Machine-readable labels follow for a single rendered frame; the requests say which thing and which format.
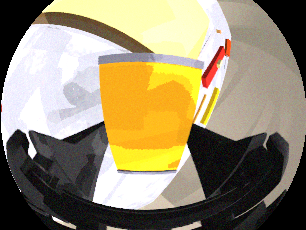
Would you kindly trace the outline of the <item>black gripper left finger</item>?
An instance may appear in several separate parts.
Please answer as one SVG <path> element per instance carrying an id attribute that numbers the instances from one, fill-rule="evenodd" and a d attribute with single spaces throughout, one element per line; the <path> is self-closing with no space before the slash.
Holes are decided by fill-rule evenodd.
<path id="1" fill-rule="evenodd" d="M 98 172 L 108 148 L 105 123 L 96 123 L 64 139 L 29 130 L 35 151 L 59 166 L 82 199 L 93 201 Z"/>

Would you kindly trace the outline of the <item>cream floor panel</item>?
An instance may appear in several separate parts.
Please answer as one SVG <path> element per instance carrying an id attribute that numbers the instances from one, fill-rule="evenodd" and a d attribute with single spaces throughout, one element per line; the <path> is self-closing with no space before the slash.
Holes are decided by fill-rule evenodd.
<path id="1" fill-rule="evenodd" d="M 55 0 L 32 25 L 73 27 L 132 52 L 197 59 L 209 22 L 197 0 Z"/>

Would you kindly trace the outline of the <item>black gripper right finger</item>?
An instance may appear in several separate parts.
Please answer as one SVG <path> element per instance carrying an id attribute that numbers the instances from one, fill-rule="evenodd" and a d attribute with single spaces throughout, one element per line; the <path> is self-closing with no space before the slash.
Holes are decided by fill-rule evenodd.
<path id="1" fill-rule="evenodd" d="M 192 124 L 186 144 L 188 144 L 206 199 L 220 195 L 220 188 L 228 182 L 247 152 L 262 146 L 266 135 L 262 132 L 262 134 L 247 136 L 235 142 L 208 128 Z"/>

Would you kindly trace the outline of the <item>orange-handled awl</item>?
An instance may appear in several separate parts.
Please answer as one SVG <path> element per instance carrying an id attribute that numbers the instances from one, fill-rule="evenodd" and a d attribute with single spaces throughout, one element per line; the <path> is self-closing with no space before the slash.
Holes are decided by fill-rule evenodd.
<path id="1" fill-rule="evenodd" d="M 230 55 L 230 39 L 225 40 L 225 56 L 226 59 L 228 59 L 228 56 Z M 226 60 L 224 66 L 226 67 Z"/>

